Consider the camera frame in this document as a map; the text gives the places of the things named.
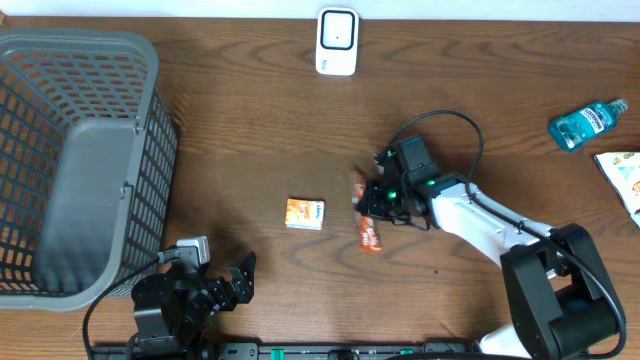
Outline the red-brown snack bar wrapper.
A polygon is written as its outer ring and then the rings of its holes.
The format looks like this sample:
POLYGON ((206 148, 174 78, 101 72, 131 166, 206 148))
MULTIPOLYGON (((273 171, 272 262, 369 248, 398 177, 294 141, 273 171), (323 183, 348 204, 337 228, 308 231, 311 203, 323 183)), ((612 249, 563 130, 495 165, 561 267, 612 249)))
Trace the red-brown snack bar wrapper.
POLYGON ((357 210, 357 204, 364 198, 368 175, 361 169, 354 167, 352 171, 352 204, 355 211, 355 224, 358 227, 360 248, 363 252, 379 253, 383 250, 380 243, 375 222, 372 218, 362 215, 357 210))

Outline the small orange box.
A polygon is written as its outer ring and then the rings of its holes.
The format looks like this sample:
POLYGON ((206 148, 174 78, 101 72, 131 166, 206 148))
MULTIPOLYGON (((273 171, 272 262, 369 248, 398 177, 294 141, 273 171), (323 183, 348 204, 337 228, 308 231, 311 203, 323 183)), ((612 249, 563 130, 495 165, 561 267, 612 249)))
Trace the small orange box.
POLYGON ((325 202, 322 200, 303 200, 289 198, 285 213, 285 225, 288 228, 321 230, 325 214, 325 202))

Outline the blue mouthwash bottle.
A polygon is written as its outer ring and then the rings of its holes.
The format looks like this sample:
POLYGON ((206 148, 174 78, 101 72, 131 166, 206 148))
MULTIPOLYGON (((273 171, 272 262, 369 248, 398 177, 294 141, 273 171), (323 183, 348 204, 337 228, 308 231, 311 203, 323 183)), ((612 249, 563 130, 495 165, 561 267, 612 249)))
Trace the blue mouthwash bottle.
POLYGON ((610 103, 597 101, 552 120, 548 131, 562 150, 573 152, 613 130, 618 125, 618 118, 628 109, 626 99, 617 99, 610 103))

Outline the yellow snack bag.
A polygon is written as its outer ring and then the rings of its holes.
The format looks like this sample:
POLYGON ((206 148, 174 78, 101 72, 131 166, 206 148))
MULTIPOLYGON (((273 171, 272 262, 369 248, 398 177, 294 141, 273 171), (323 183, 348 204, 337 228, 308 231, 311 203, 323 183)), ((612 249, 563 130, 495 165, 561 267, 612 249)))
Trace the yellow snack bag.
POLYGON ((601 172, 622 200, 631 219, 639 225, 639 153, 607 152, 594 156, 601 172))

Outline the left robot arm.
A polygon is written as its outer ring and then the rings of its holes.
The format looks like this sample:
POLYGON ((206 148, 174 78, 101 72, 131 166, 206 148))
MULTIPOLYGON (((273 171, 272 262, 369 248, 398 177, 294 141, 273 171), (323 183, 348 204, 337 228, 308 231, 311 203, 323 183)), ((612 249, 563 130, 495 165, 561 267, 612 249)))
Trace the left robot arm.
POLYGON ((229 280, 207 276, 209 240, 179 240, 158 253, 169 264, 164 273, 138 281, 131 292, 137 325, 134 359, 215 359, 217 349, 204 337, 211 320, 223 311, 251 302, 255 290, 256 254, 231 266, 229 280))

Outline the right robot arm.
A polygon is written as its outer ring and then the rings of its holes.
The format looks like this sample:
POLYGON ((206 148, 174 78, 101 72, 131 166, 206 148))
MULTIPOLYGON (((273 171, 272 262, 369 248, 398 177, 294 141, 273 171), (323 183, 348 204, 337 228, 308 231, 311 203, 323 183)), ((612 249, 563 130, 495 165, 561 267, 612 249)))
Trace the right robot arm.
POLYGON ((482 193, 459 174, 445 175, 420 137, 390 144, 375 157, 356 210, 372 220, 454 234, 499 266, 511 315, 478 343, 483 357, 590 359, 612 336, 614 357, 626 343, 626 318, 588 231, 532 221, 482 193))

